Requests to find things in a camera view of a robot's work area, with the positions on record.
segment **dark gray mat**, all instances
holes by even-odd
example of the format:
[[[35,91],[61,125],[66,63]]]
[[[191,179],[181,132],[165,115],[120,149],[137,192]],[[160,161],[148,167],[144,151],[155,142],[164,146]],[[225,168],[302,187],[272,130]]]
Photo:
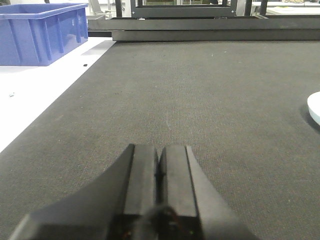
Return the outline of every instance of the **dark gray mat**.
[[[114,45],[0,154],[0,239],[135,143],[191,145],[263,240],[319,240],[319,62],[320,42]]]

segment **blue storage crate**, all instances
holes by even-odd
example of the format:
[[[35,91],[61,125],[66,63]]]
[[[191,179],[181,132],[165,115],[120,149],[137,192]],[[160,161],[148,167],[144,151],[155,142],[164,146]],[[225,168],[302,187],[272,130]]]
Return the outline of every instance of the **blue storage crate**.
[[[0,6],[0,65],[48,66],[88,40],[87,4]]]

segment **white round object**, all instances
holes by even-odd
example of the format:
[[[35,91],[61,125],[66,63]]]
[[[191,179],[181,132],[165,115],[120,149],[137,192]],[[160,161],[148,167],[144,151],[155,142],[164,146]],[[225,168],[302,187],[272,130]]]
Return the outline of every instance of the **white round object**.
[[[307,103],[311,117],[320,125],[320,91],[311,94],[308,97]]]

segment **blue plastic bin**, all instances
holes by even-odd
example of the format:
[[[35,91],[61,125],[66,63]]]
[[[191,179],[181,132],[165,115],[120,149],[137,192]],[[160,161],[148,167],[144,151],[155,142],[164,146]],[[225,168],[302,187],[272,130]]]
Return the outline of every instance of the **blue plastic bin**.
[[[88,40],[87,4],[0,6],[0,65],[48,66]]]

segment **metal frame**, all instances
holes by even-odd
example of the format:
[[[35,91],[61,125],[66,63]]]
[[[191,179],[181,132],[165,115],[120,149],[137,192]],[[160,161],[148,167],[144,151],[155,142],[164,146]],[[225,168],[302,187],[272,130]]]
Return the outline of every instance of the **metal frame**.
[[[114,41],[320,40],[320,15],[229,18],[89,20],[89,31],[112,32]]]
[[[131,0],[133,18],[210,18],[232,17],[236,15],[237,0],[231,0],[230,5],[223,0],[222,4],[210,5],[143,5],[142,0]]]

